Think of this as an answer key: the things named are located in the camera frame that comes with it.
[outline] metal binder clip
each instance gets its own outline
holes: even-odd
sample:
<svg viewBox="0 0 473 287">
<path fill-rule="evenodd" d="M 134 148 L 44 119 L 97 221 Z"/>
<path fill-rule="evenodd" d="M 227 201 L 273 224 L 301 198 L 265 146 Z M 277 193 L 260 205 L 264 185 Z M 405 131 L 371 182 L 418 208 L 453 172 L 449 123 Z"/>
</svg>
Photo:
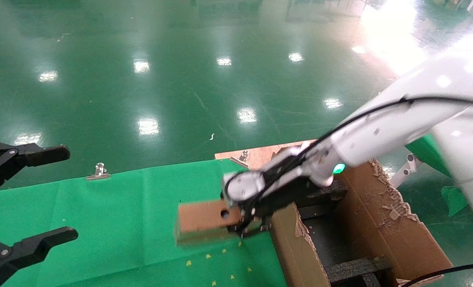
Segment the metal binder clip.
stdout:
<svg viewBox="0 0 473 287">
<path fill-rule="evenodd" d="M 243 151 L 239 158 L 231 156 L 229 160 L 231 160 L 232 162 L 238 163 L 242 167 L 249 168 L 249 165 L 246 162 L 249 160 L 249 151 Z"/>
<path fill-rule="evenodd" d="M 95 180 L 95 179 L 103 179 L 109 178 L 110 174 L 107 173 L 107 169 L 105 169 L 105 165 L 103 162 L 97 163 L 95 166 L 94 175 L 90 175 L 86 177 L 86 180 Z"/>
</svg>

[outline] green fabric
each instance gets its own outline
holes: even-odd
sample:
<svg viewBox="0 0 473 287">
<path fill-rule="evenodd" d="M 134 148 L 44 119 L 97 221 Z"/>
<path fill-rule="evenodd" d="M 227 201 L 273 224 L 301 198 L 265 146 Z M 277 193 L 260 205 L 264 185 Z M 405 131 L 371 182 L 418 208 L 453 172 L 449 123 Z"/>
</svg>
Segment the green fabric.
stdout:
<svg viewBox="0 0 473 287">
<path fill-rule="evenodd" d="M 431 135 L 423 136 L 414 142 L 405 146 L 410 152 L 415 154 L 422 162 L 440 171 L 448 177 L 452 177 L 451 173 L 446 167 L 442 154 L 438 148 L 435 139 Z"/>
<path fill-rule="evenodd" d="M 236 170 L 229 160 L 211 160 L 0 191 L 3 243 L 62 226 L 79 233 L 5 287 L 286 287 L 269 233 L 241 246 L 238 238 L 175 244 L 178 204 L 219 198 L 222 174 Z"/>
<path fill-rule="evenodd" d="M 468 202 L 459 187 L 442 187 L 442 197 L 449 207 L 449 217 L 454 216 L 468 205 Z"/>
</svg>

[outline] green epoxy floor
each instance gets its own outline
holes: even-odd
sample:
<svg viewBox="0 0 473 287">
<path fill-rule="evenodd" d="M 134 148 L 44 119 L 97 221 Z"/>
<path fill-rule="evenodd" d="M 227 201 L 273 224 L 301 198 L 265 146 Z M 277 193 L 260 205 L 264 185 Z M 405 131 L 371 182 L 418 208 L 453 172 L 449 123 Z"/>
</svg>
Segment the green epoxy floor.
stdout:
<svg viewBox="0 0 473 287">
<path fill-rule="evenodd" d="M 425 58 L 473 45 L 469 3 L 0 0 L 0 142 L 72 152 L 4 188 L 316 138 Z M 407 153 L 381 160 L 397 171 Z M 473 263 L 471 210 L 448 218 L 451 180 L 420 171 L 404 199 L 455 265 Z M 473 271 L 436 285 L 473 287 Z"/>
</svg>

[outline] green led light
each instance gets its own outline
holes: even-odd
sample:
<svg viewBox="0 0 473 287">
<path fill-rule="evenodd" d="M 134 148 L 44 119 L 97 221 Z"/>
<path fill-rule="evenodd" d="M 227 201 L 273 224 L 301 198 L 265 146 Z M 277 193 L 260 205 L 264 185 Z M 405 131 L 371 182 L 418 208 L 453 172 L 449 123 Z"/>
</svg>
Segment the green led light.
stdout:
<svg viewBox="0 0 473 287">
<path fill-rule="evenodd" d="M 338 163 L 335 167 L 334 170 L 332 171 L 332 174 L 340 174 L 342 171 L 344 171 L 344 168 L 346 165 L 344 163 Z"/>
</svg>

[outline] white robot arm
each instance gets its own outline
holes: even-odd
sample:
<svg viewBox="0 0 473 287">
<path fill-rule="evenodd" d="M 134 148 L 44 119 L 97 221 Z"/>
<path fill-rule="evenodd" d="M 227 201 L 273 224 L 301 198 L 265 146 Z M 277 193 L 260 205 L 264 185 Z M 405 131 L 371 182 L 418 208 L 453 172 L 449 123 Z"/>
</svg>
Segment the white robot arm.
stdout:
<svg viewBox="0 0 473 287">
<path fill-rule="evenodd" d="M 335 165 L 356 167 L 432 133 L 473 207 L 473 54 L 447 51 L 397 80 L 305 149 L 279 154 L 258 171 L 226 174 L 222 195 L 254 216 L 270 216 L 332 183 Z"/>
</svg>

